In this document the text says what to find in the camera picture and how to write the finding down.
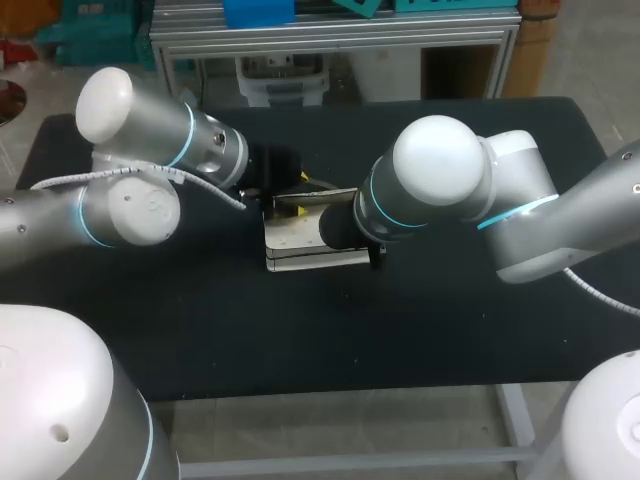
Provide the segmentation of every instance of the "robotic arm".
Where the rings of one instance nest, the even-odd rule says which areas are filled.
[[[95,145],[93,172],[46,180],[4,198],[0,270],[80,246],[166,240],[180,220],[180,201],[169,180],[193,181],[244,209],[220,189],[268,196],[300,179],[294,152],[249,145],[237,130],[143,88],[118,68],[89,79],[76,123]]]
[[[443,217],[477,223],[498,276],[523,283],[640,237],[640,141],[559,196],[534,139],[479,138],[431,116],[409,125],[374,165],[354,202],[369,240],[402,240]]]

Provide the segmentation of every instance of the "black tabletop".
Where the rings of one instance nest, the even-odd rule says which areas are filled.
[[[605,155],[567,99],[442,101],[215,112],[254,141],[302,152],[306,170],[359,185],[412,120],[444,114],[479,135],[528,130],[560,192]],[[45,120],[18,188],[89,169],[71,116]],[[0,276],[0,301],[87,322],[150,400],[285,392],[575,380],[640,347],[640,320],[562,274],[524,285],[495,275],[474,225],[426,228],[365,265],[270,273],[259,212],[180,188],[165,244],[68,252]],[[640,305],[637,246],[576,271]]]

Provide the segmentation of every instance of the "floor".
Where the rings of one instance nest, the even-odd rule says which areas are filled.
[[[565,0],[540,95],[572,97],[605,149],[640,138],[640,2]],[[70,112],[93,69],[33,64],[0,72],[30,93],[0,128],[0,188],[13,188],[39,123]],[[153,76],[136,71],[150,84]],[[539,428],[565,388],[524,387]],[[185,462],[506,444],[491,387],[417,388],[196,400],[154,410]],[[511,480],[509,466],[288,475],[290,479]],[[560,470],[555,479],[568,478]]]

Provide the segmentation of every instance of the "blue led ring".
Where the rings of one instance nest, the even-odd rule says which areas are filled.
[[[382,208],[380,208],[380,205],[378,205],[378,200],[376,200],[376,196],[373,193],[373,172],[375,172],[375,171],[376,171],[376,169],[375,169],[375,165],[374,165],[373,170],[371,170],[371,180],[369,180],[369,188],[371,190],[371,198],[373,199],[373,203],[378,208],[378,211],[382,214],[382,216],[384,218],[386,218],[387,220],[389,220],[391,223],[395,223],[399,227],[404,227],[404,228],[420,228],[420,227],[424,227],[424,226],[428,225],[427,223],[423,223],[421,225],[409,225],[407,223],[399,222],[399,221],[391,218],[389,215],[387,215],[384,212],[384,210],[382,210]]]
[[[87,223],[84,221],[84,211],[83,211],[83,203],[84,203],[84,195],[85,193],[87,193],[87,187],[82,187],[82,190],[80,190],[80,196],[78,197],[78,219],[80,221],[80,226],[82,227],[82,230],[84,231],[84,233],[87,235],[87,237],[89,237],[95,244],[100,245],[101,247],[106,247],[106,248],[115,248],[112,245],[107,245],[106,243],[101,242],[100,240],[98,240],[96,237],[94,237],[91,232],[89,231],[89,227],[87,227]]]
[[[167,167],[173,167],[180,160],[182,160],[182,157],[184,157],[185,153],[187,153],[187,150],[189,150],[189,145],[191,145],[191,140],[193,140],[193,132],[196,129],[196,119],[193,117],[193,112],[191,111],[191,107],[186,103],[184,104],[184,106],[187,107],[187,110],[189,112],[189,118],[191,119],[191,124],[189,125],[189,136],[187,137],[187,141],[184,142],[184,147],[182,147],[182,150],[180,150],[180,153],[176,155],[176,158],[171,160],[171,162],[167,165]]]

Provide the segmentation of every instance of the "teal crate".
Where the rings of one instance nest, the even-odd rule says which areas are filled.
[[[378,10],[382,0],[333,0],[338,5],[342,5],[349,10],[360,15],[371,18]]]
[[[130,15],[136,10],[136,0],[64,0],[61,23],[84,21],[91,17]]]
[[[137,60],[132,40],[68,43],[56,50],[56,62],[64,66],[136,63]]]
[[[64,0],[60,22],[39,30],[36,43],[131,39],[139,17],[135,0]]]
[[[518,0],[395,0],[396,12],[514,7]]]

